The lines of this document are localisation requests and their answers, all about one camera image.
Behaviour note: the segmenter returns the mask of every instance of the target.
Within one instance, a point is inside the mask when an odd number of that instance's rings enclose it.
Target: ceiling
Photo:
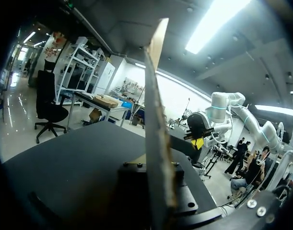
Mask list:
[[[140,47],[149,43],[158,20],[167,17],[158,68],[209,95],[215,91],[241,92],[248,104],[292,108],[289,92],[293,90],[293,53],[280,23],[264,1],[252,0],[196,55],[186,52],[185,46],[212,0],[72,2],[113,54],[143,62]],[[257,111],[254,106],[250,110],[262,119],[282,120],[292,127],[292,119],[286,115]]]

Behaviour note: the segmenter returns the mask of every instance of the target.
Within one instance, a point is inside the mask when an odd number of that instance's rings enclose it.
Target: black table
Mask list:
[[[144,154],[145,138],[109,122],[99,122],[39,144],[3,164],[17,198],[41,219],[27,199],[38,197],[62,218],[92,207],[102,212],[125,161]],[[180,162],[198,206],[198,212],[216,207],[208,190],[186,156],[172,150]]]

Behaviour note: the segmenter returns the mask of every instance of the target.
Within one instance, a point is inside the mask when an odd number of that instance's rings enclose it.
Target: floor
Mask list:
[[[15,155],[36,146],[35,137],[40,127],[35,130],[35,122],[43,122],[37,118],[35,110],[36,91],[29,88],[27,79],[14,74],[10,80],[10,89],[4,95],[4,122],[2,120],[2,111],[0,110],[0,158],[2,162],[14,157]],[[88,114],[92,108],[80,108],[76,105],[73,110],[70,127],[82,127],[81,120],[89,120]],[[60,122],[60,125],[66,126],[68,119]],[[138,135],[145,136],[142,126],[133,126],[129,121],[125,121],[123,127]],[[57,131],[58,135],[63,135],[63,131]],[[54,138],[51,132],[44,132],[40,137],[40,143]],[[227,196],[230,195],[229,175],[223,172],[229,166],[227,162],[219,161],[211,170],[211,178],[202,178],[210,194],[218,206],[228,202]]]

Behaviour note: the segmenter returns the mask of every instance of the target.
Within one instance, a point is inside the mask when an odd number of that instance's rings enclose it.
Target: bolt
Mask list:
[[[265,207],[260,207],[257,209],[257,216],[263,217],[266,214],[267,210]]]
[[[257,205],[256,200],[249,200],[249,201],[247,202],[247,206],[248,206],[249,208],[255,208],[256,205]]]

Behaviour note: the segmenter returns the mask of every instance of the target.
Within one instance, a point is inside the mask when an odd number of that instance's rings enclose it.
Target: office chair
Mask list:
[[[46,119],[47,122],[37,122],[35,123],[35,129],[37,126],[44,126],[44,128],[36,136],[36,143],[39,144],[39,137],[46,131],[52,131],[52,133],[57,137],[57,133],[54,128],[64,129],[66,133],[66,128],[55,124],[56,122],[64,120],[69,112],[62,107],[64,99],[70,98],[69,96],[60,94],[61,102],[56,105],[55,99],[55,75],[53,73],[39,70],[37,75],[37,90],[36,90],[36,113],[39,119]]]

